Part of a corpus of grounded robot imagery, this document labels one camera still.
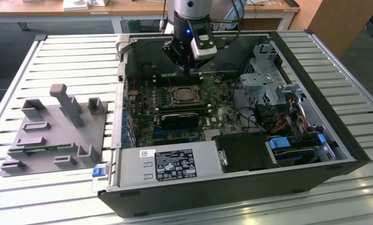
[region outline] blue tab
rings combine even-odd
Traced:
[[[318,137],[320,143],[326,143],[326,139],[324,139],[324,136],[322,134],[319,134],[316,137]]]
[[[291,146],[286,137],[275,137],[268,141],[271,149],[287,148]]]
[[[104,167],[93,168],[92,177],[103,177],[104,176]]]
[[[275,142],[272,140],[268,141],[268,145],[271,149],[276,148]]]

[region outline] power supply label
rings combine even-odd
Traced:
[[[156,180],[176,180],[196,176],[191,149],[155,153]]]

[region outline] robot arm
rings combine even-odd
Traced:
[[[213,40],[208,15],[211,3],[212,0],[173,0],[173,36],[163,51],[185,77],[189,69],[200,68],[216,54],[219,43]]]

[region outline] slatted metal table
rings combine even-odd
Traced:
[[[373,160],[373,97],[315,35],[279,33]],[[14,139],[28,98],[56,104],[48,90],[64,83],[77,102],[108,101],[103,159],[109,159],[117,78],[116,35],[48,36],[34,41],[0,104],[0,164]],[[91,170],[0,177],[0,224],[373,224],[373,162],[311,191],[121,219],[91,190]]]

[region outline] gray carpet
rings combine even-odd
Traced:
[[[373,95],[373,26],[368,24],[367,29],[362,30],[347,51],[344,52],[340,62],[364,86]]]
[[[37,34],[105,34],[112,33],[111,22],[40,22],[28,23],[21,31],[16,23],[0,23],[0,89],[6,89],[17,72],[32,40]],[[373,94],[373,27],[368,26],[346,51],[342,62],[364,88]]]

